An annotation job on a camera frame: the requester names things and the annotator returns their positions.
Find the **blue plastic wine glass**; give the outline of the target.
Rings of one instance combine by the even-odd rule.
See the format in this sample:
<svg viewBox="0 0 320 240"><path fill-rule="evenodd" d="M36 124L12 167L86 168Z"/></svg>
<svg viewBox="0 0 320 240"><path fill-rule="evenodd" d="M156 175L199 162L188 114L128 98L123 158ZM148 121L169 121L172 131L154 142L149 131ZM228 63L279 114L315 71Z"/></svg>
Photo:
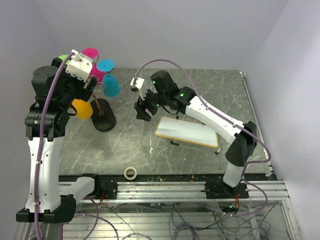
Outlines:
<svg viewBox="0 0 320 240"><path fill-rule="evenodd" d="M98 78L104 85L104 95L110 98L117 96L120 93L120 85L116 77L111 74L115 67L114 61L103 59L96 67L99 70Z"/></svg>

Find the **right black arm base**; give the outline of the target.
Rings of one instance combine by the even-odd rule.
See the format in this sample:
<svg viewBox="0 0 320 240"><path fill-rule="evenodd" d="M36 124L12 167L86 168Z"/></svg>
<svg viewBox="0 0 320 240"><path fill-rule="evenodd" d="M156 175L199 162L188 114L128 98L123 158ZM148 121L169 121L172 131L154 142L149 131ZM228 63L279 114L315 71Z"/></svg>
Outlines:
<svg viewBox="0 0 320 240"><path fill-rule="evenodd" d="M235 199L236 195L240 199L248 199L249 193L245 183L239 183L236 187L230 187L224 182L206 182L205 194L207 199Z"/></svg>

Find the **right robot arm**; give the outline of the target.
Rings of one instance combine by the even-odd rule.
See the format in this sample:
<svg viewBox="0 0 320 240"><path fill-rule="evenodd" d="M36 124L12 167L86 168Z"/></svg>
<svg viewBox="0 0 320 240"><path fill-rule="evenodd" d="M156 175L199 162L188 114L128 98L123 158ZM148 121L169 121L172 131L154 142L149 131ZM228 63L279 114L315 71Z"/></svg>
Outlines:
<svg viewBox="0 0 320 240"><path fill-rule="evenodd" d="M233 197L238 192L245 164L257 146L257 140L253 138L257 133L256 124L230 117L197 96L188 86L179 88L165 70L154 73L150 80L155 92L147 87L143 78L134 77L130 82L131 90L139 93L134 104L136 118L149 122L158 108L169 107L195 118L223 137L230 146L225 153L228 164L220 192L226 198Z"/></svg>

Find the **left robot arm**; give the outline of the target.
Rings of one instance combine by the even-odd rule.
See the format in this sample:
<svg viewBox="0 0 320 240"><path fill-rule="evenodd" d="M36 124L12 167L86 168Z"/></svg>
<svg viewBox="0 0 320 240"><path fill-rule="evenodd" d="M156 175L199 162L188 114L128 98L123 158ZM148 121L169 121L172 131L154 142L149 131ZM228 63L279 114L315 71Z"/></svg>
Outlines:
<svg viewBox="0 0 320 240"><path fill-rule="evenodd" d="M102 193L97 174L81 174L74 182L59 181L69 109L74 100L87 101L92 95L98 82L89 77L92 68L93 60L80 53L65 59L56 57L33 72L35 102L25 118L30 185L27 202L16 213L19 223L68 223L81 200L87 196L96 199Z"/></svg>

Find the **green plastic wine glass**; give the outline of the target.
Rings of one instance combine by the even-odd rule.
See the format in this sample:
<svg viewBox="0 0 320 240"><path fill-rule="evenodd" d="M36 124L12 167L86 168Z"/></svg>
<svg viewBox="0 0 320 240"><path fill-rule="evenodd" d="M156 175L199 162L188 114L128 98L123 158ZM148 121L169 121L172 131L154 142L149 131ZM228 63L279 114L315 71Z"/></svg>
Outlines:
<svg viewBox="0 0 320 240"><path fill-rule="evenodd" d="M67 54L62 54L58 58L61 59L61 60L65 60L65 59L70 60L71 59L70 57L68 57Z"/></svg>

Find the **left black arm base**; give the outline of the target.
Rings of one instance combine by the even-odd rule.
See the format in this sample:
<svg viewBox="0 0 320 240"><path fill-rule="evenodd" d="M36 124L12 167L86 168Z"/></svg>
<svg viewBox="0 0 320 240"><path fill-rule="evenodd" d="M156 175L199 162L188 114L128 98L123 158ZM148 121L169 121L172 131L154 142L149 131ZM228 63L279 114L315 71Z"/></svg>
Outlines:
<svg viewBox="0 0 320 240"><path fill-rule="evenodd" d="M96 173L83 173L78 175L76 180L84 180L84 178L93 181L93 187L85 191L85 197L104 197L108 200L115 200L117 198L118 184L111 178Z"/></svg>

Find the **pink plastic wine glass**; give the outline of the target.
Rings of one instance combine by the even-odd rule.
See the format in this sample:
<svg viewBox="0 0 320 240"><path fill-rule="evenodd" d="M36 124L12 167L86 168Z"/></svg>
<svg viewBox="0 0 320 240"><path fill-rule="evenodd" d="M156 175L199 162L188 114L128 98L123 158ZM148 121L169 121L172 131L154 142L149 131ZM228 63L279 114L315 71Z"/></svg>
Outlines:
<svg viewBox="0 0 320 240"><path fill-rule="evenodd" d="M101 88L103 84L103 77L106 75L104 72L98 70L97 62L99 60L99 51L94 47L86 48L82 51L84 55L92 59L92 69L89 74L89 79L96 78L98 80L98 86Z"/></svg>

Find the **orange plastic wine glass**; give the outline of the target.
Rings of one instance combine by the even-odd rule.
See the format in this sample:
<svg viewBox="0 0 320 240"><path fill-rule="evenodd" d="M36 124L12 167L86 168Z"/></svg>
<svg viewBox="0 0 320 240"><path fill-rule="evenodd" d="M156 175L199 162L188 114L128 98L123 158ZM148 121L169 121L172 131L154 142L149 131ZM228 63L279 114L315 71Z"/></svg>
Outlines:
<svg viewBox="0 0 320 240"><path fill-rule="evenodd" d="M93 108L91 104L87 101L81 99L74 99L72 101L72 106L76 110L76 117L81 120L86 120L93 115Z"/></svg>

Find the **clear plastic cup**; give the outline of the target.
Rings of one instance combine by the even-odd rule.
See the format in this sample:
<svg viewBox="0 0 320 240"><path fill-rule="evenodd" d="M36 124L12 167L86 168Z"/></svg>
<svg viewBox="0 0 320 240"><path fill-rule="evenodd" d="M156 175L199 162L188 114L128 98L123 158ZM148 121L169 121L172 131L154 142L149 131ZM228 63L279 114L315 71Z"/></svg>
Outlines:
<svg viewBox="0 0 320 240"><path fill-rule="evenodd" d="M136 119L136 117L133 117L130 123L131 123L131 126L136 129L141 128L144 125L144 121L141 119Z"/></svg>

